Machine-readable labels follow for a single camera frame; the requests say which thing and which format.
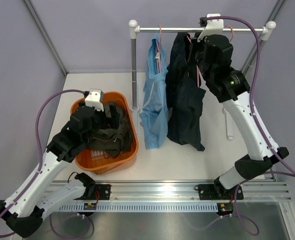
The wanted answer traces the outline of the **pink hanger of navy shorts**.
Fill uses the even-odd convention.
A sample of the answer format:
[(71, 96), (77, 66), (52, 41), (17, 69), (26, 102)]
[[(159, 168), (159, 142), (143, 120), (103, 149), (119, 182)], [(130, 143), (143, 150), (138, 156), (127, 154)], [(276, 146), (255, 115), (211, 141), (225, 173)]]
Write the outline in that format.
[(202, 55), (203, 45), (197, 41), (197, 36), (191, 37), (189, 33), (186, 34), (185, 43), (185, 61), (189, 66), (187, 75), (196, 80), (198, 88), (201, 86), (201, 73), (199, 68), (199, 58)]

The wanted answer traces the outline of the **olive green shorts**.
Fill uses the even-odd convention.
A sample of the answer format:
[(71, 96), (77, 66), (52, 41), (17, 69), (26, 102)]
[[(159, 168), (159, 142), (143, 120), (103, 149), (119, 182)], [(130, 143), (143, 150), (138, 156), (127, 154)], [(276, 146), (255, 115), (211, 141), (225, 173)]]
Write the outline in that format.
[(119, 114), (118, 129), (100, 129), (94, 133), (86, 144), (86, 148), (93, 151), (104, 151), (109, 157), (116, 158), (121, 152), (129, 151), (133, 140), (130, 120), (123, 109), (110, 101), (103, 105), (105, 113), (110, 116), (111, 108)]

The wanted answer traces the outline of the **pink hanger of green shorts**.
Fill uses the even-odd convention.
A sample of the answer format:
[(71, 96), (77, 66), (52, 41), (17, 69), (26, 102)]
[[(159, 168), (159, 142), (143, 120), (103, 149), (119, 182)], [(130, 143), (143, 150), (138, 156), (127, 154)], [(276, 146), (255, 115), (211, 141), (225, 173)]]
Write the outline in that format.
[(224, 27), (230, 29), (231, 37), (230, 37), (230, 39), (229, 39), (229, 42), (231, 42), (231, 41), (233, 40), (234, 36), (235, 36), (234, 29), (233, 29), (233, 27), (232, 27), (231, 25), (226, 25), (226, 26), (224, 26)]

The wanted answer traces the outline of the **dark navy shorts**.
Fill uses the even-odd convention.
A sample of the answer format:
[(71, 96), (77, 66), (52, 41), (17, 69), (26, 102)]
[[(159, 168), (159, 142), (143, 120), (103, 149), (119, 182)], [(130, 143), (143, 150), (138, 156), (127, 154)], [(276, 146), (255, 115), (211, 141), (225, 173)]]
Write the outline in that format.
[(166, 103), (171, 109), (167, 138), (203, 152), (205, 147), (201, 143), (200, 117), (206, 91), (198, 87), (196, 65), (188, 61), (192, 46), (189, 37), (188, 33), (179, 32), (170, 52), (165, 77)]

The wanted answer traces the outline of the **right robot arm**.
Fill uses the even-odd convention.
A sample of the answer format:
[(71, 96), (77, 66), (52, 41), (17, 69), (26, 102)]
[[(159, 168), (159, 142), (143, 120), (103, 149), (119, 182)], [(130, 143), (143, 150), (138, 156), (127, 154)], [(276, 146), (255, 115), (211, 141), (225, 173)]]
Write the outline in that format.
[(234, 120), (247, 149), (247, 154), (214, 180), (214, 194), (221, 199), (230, 195), (245, 180), (263, 174), (289, 155), (279, 146), (263, 124), (256, 107), (250, 105), (250, 85), (244, 74), (231, 66), (233, 45), (220, 34), (189, 40), (188, 61), (198, 67), (198, 74), (210, 92)]

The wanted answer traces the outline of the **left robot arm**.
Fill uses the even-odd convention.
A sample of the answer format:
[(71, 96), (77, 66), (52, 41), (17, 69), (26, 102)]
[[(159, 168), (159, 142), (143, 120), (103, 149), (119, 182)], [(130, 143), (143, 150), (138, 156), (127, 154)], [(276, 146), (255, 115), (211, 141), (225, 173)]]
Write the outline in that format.
[(116, 107), (108, 112), (80, 106), (46, 147), (40, 164), (10, 197), (0, 200), (0, 219), (17, 235), (27, 238), (55, 210), (74, 199), (88, 200), (98, 196), (95, 181), (79, 173), (65, 186), (45, 196), (45, 190), (57, 175), (67, 168), (86, 148), (97, 131), (117, 129), (120, 114)]

